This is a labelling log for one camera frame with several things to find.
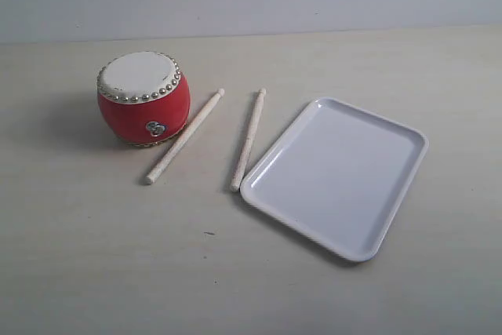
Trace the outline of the wooden drumstick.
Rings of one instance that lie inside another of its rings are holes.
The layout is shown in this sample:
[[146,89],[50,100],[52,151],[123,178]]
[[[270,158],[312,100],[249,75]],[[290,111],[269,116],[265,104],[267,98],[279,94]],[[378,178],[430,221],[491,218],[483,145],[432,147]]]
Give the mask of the wooden drumstick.
[[242,150],[239,155],[238,163],[235,168],[234,175],[231,179],[230,189],[233,192],[237,192],[240,188],[242,179],[244,177],[247,163],[249,161],[250,153],[253,147],[254,140],[256,138],[256,132],[258,130],[258,125],[260,123],[260,117],[264,107],[264,99],[266,97],[267,90],[261,88],[256,95],[256,101],[253,106],[253,111],[251,118],[249,120],[248,128],[246,131],[246,138],[242,145]]
[[203,105],[196,116],[191,120],[190,124],[184,131],[177,137],[172,146],[165,152],[165,154],[154,165],[150,172],[144,178],[144,183],[152,185],[166,170],[171,161],[180,153],[184,145],[189,141],[191,136],[195,133],[198,127],[205,121],[211,111],[215,108],[219,100],[224,96],[225,90],[218,89],[213,96]]

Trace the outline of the red small drum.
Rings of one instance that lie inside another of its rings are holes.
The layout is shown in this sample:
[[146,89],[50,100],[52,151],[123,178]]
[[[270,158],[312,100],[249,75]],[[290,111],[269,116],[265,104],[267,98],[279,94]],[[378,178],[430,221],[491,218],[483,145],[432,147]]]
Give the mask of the red small drum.
[[139,146],[160,144],[187,123],[191,94],[179,64],[152,51],[128,53],[102,67],[97,103],[113,133]]

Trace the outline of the white plastic tray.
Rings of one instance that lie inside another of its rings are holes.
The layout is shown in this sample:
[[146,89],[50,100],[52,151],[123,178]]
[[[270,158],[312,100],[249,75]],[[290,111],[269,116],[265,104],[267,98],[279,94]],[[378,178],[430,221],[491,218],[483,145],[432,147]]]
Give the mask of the white plastic tray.
[[416,129],[321,97],[247,173],[240,193],[261,213],[361,263],[377,254],[427,148]]

